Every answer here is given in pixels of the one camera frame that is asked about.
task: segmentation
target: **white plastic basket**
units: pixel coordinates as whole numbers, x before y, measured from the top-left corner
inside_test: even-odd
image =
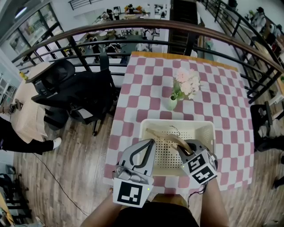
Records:
[[[180,168],[182,165],[178,152],[170,147],[170,142],[165,139],[158,139],[146,131],[152,129],[165,134],[179,135],[180,138],[196,139],[203,143],[212,153],[215,149],[215,129],[210,121],[184,121],[184,120],[160,120],[145,119],[141,122],[141,140],[154,139],[157,143],[153,176],[184,176],[185,172]],[[143,150],[137,157],[137,164],[140,164],[144,155]]]

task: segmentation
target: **green vase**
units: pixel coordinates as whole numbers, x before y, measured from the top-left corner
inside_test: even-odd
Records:
[[[168,110],[174,110],[177,106],[178,100],[176,98],[174,98],[173,96],[171,96],[169,98],[169,103],[168,103]]]

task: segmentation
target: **staircase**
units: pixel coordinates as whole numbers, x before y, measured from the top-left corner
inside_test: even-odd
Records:
[[[170,20],[197,24],[197,7],[196,2],[186,0],[174,0],[173,9],[170,12]],[[171,31],[170,41],[175,43],[186,44],[187,32]],[[183,55],[185,48],[170,47],[169,53]]]

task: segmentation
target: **wooden floor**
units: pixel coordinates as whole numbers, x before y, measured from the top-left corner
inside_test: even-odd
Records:
[[[65,129],[52,132],[50,138],[63,138],[55,151],[38,156],[49,167],[69,197],[87,214],[93,211],[108,194],[103,184],[103,169],[112,125],[107,117],[101,132],[93,137],[92,125],[69,120]],[[261,227],[280,221],[284,213],[284,186],[271,190],[276,176],[284,175],[279,164],[280,151],[255,153],[252,184],[222,192],[231,226]],[[78,227],[85,215],[67,198],[46,167],[33,155],[17,153],[14,164],[21,173],[22,183],[29,187],[26,196],[33,216],[47,227]],[[190,210],[199,219],[201,196],[190,198]]]

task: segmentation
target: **pink and white checkered tablecloth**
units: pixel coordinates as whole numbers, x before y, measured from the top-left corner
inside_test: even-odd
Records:
[[[166,108],[179,67],[194,69],[201,91],[193,100]],[[252,182],[253,130],[247,94],[240,74],[223,67],[187,59],[146,58],[132,54],[126,69],[111,129],[104,183],[112,183],[112,171],[123,151],[139,140],[140,123],[146,118],[211,121],[215,125],[218,183],[221,190]],[[189,177],[154,176],[153,192],[192,192]]]

